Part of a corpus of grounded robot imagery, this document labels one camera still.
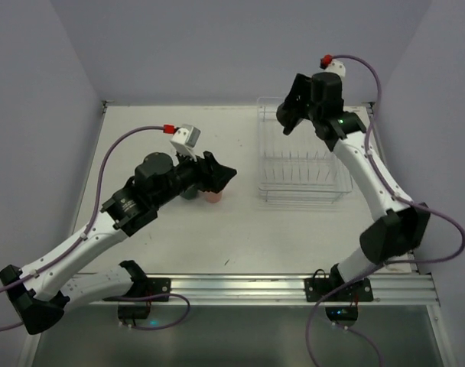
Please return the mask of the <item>pink plastic cup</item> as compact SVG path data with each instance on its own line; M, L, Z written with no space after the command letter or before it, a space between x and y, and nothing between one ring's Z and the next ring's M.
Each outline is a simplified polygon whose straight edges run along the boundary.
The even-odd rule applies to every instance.
M214 193L214 192L203 192L203 198L208 203L218 203L223 197L223 192Z

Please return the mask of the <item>black metal mug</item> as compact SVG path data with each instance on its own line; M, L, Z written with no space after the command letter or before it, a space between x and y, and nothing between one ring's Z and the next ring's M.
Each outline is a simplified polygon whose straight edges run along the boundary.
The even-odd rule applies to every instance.
M276 119L283 128L283 134L290 135L304 118L297 106L292 106L291 104L283 102L277 108Z

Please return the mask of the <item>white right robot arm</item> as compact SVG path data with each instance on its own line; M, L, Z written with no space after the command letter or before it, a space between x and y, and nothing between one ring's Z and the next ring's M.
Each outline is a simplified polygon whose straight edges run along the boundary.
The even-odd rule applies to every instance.
M361 190L373 223L359 236L359 248L330 270L339 287L387 261L416 249L430 214L411 205L367 141L367 128L355 112L344 108L342 80L331 72L297 74L277 120L289 135L302 121L311 121L316 136L343 163Z

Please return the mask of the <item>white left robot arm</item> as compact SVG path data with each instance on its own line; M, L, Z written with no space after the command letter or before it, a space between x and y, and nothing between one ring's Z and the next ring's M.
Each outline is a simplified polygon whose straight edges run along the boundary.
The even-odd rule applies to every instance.
M81 230L22 268L9 265L0 280L21 323L31 335L42 333L63 315L94 301L140 301L149 296L148 278L133 260L80 279L74 276L114 245L157 219L158 210L189 189L220 193L237 174L205 151L175 164L168 154L149 154L125 186L117 190Z

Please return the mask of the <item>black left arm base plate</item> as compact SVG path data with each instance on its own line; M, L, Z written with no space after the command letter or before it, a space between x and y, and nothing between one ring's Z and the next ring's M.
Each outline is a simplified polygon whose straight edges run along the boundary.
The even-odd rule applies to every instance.
M164 277L146 278L133 283L123 296L107 297L104 301L149 302L150 296L160 295L158 302L168 302L171 279Z

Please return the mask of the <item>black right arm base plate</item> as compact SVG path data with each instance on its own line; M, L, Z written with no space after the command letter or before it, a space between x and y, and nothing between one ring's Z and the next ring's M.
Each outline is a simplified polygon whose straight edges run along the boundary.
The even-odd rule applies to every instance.
M305 278L304 292L307 302L317 302L334 289L329 278ZM326 302L372 302L374 296L369 279L365 278L345 287L326 299Z

